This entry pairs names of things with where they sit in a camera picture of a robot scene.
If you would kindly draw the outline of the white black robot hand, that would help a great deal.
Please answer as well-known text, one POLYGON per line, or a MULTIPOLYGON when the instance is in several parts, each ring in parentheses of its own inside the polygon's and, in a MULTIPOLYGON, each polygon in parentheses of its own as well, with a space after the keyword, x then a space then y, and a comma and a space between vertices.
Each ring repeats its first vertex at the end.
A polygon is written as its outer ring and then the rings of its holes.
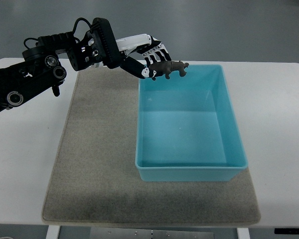
POLYGON ((140 79, 154 78, 157 75, 150 65, 156 62, 170 61, 171 57, 164 44, 148 34, 139 34, 116 40, 118 50, 123 56, 120 67, 126 72, 140 79), (130 57, 132 53, 138 53, 144 57, 146 64, 130 57))

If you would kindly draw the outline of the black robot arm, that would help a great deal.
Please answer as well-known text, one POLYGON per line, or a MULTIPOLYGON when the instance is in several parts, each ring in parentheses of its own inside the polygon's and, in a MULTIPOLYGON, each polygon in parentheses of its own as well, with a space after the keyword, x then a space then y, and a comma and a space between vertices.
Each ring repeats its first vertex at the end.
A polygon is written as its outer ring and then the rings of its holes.
POLYGON ((49 88, 59 96, 67 75, 59 54, 68 55, 75 71, 100 62, 110 69, 120 66, 122 56, 109 21, 95 18, 89 27, 82 40, 74 31, 38 37, 35 47, 23 51, 23 62, 1 68, 0 112, 19 107, 49 88))

